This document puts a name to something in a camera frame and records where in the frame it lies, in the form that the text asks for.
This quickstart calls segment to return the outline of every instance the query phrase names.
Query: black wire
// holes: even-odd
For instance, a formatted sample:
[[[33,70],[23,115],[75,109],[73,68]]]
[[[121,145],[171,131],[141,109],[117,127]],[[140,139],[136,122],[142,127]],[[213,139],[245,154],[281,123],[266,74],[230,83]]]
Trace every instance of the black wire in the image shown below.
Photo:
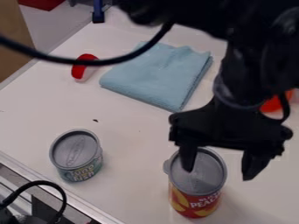
[[[56,185],[49,181],[38,180],[38,181],[30,182],[26,185],[22,185],[15,192],[13,192],[10,196],[8,196],[6,199],[3,200],[3,202],[0,204],[0,210],[9,206],[21,193],[23,193],[28,188],[31,188],[33,186],[51,186],[60,192],[60,194],[62,196],[62,206],[61,206],[60,210],[52,218],[52,220],[49,222],[49,224],[57,223],[60,220],[60,218],[62,217],[62,214],[66,210],[67,198],[66,198],[65,191],[59,185]]]
[[[162,26],[161,30],[156,34],[156,36],[153,39],[151,39],[147,44],[145,44],[144,46],[142,46],[141,48],[139,48],[134,52],[131,52],[129,54],[120,57],[112,58],[112,59],[76,60],[76,59],[55,57],[55,56],[47,55],[43,52],[36,51],[33,48],[30,48],[28,46],[21,45],[18,42],[5,38],[4,36],[0,36],[0,45],[3,45],[13,51],[25,54],[32,58],[37,58],[40,60],[46,60],[46,61],[51,61],[60,64],[78,65],[78,66],[95,66],[95,67],[108,66],[108,65],[122,63],[128,60],[132,60],[138,57],[139,55],[147,52],[151,47],[153,47],[157,42],[160,41],[160,39],[171,29],[173,25],[174,25],[173,22],[165,23]]]

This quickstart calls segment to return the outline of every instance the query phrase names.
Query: can lid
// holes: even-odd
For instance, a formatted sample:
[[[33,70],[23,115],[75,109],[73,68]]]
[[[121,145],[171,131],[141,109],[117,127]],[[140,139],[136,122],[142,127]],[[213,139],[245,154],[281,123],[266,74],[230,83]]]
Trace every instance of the can lid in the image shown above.
[[[90,163],[98,148],[99,141],[94,133],[72,130],[59,136],[52,144],[50,158],[61,169],[75,169]]]
[[[169,161],[169,177],[180,191],[190,195],[210,195],[226,182],[226,164],[214,151],[198,148],[192,172],[183,169],[178,153]]]

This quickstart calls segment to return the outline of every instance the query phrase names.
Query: white table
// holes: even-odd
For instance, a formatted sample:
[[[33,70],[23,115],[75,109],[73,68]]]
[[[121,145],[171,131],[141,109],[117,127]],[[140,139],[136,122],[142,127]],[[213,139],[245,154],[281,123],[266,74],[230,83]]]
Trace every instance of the white table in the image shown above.
[[[89,24],[52,53],[113,57],[149,40],[156,31],[133,25],[112,9],[105,24]],[[162,42],[212,52],[214,64],[186,109],[204,106],[212,97],[212,80],[226,44],[181,26],[174,27]],[[217,150],[228,167],[221,207],[202,220],[187,220],[177,214],[168,203],[168,180],[162,171],[163,161],[176,151],[168,142],[170,113],[100,88],[98,81],[108,69],[100,68],[87,83],[79,84],[71,78],[69,66],[39,62],[5,87],[0,92],[2,153],[103,211],[103,223],[112,223],[112,217],[117,219],[114,222],[127,224],[299,222],[297,135],[287,143],[283,157],[250,182],[241,180],[240,152]],[[293,110],[289,123],[297,130],[299,109],[295,105]],[[68,184],[51,164],[49,148],[58,135],[78,128],[99,137],[105,164],[94,178]]]

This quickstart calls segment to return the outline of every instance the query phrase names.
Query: blue cloth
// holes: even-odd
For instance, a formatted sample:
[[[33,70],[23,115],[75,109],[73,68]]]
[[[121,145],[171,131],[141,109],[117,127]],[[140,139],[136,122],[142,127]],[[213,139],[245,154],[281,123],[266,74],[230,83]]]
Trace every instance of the blue cloth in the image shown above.
[[[209,52],[189,46],[157,44],[129,62],[113,67],[100,79],[103,88],[178,112],[190,99],[212,64]]]

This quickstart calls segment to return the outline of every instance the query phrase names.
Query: red can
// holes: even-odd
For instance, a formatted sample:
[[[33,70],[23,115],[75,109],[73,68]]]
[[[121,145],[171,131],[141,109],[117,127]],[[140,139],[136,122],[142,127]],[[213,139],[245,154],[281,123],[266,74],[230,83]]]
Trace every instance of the red can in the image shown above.
[[[217,209],[226,182],[226,164],[216,152],[198,148],[191,173],[182,168],[178,152],[165,161],[163,169],[169,175],[170,204],[178,213],[202,218]]]

